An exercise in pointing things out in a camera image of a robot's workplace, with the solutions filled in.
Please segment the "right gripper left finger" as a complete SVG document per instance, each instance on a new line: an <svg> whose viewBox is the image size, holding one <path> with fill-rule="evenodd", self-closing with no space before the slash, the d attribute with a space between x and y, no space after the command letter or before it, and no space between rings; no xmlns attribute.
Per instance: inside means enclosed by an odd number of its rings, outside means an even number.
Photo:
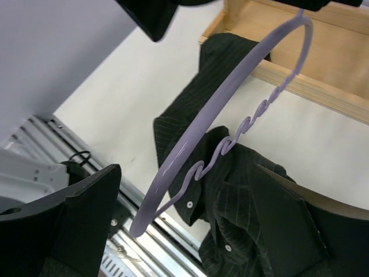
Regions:
<svg viewBox="0 0 369 277"><path fill-rule="evenodd" d="M98 276L121 183L111 164L1 212L1 276Z"/></svg>

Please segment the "grey pinstriped shirt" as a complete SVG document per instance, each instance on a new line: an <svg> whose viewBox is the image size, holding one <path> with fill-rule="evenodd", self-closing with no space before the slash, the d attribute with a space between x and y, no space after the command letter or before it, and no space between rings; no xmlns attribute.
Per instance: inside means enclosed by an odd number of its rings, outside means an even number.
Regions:
<svg viewBox="0 0 369 277"><path fill-rule="evenodd" d="M254 46L254 41L231 33L215 34L202 44L198 73L153 122L158 163L164 162L203 105ZM208 276L272 276L249 187L255 164L282 177L287 174L282 166L236 144L203 178L191 181L175 203L186 224L198 219L210 224L199 248Z"/></svg>

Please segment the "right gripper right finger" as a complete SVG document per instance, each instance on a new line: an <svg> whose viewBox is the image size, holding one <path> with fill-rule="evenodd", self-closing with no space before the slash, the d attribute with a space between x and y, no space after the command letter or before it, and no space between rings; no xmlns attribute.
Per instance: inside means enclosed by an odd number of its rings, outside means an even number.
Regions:
<svg viewBox="0 0 369 277"><path fill-rule="evenodd" d="M274 276L368 276L368 210L261 165L250 188Z"/></svg>

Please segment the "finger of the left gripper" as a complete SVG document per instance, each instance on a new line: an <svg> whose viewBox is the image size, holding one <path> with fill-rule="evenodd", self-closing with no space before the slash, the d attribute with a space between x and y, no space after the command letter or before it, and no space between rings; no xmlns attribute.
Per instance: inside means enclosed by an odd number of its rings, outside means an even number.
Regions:
<svg viewBox="0 0 369 277"><path fill-rule="evenodd" d="M153 41L161 40L178 5L170 0L116 0L118 5Z"/></svg>

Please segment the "purple hanger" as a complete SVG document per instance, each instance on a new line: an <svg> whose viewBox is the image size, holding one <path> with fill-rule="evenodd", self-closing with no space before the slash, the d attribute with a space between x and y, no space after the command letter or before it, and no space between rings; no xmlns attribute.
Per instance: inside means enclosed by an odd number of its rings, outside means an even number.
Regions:
<svg viewBox="0 0 369 277"><path fill-rule="evenodd" d="M235 67L215 93L205 103L192 123L178 140L172 151L168 154L163 164L158 169L142 204L133 219L129 234L137 238L146 231L147 227L170 206L174 205L186 192L192 179L198 181L206 175L215 165L219 156L226 155L238 142L239 137L245 134L263 115L272 104L286 89L287 85L300 73L312 42L313 23L310 18L305 16L304 10L300 9L295 17L286 21L271 31L263 38ZM230 98L251 74L251 72L263 61L268 53L280 43L287 35L295 29L304 27L304 41L295 68L287 77L276 87L267 99L264 99L257 107L251 117L246 117L239 125L235 138L225 137L217 145L211 160L208 164L200 160L196 162L186 173L183 183L178 193L162 207L159 206L166 191L174 181L177 173L185 164L186 160L197 146L202 136L216 119L220 111L229 102Z"/></svg>

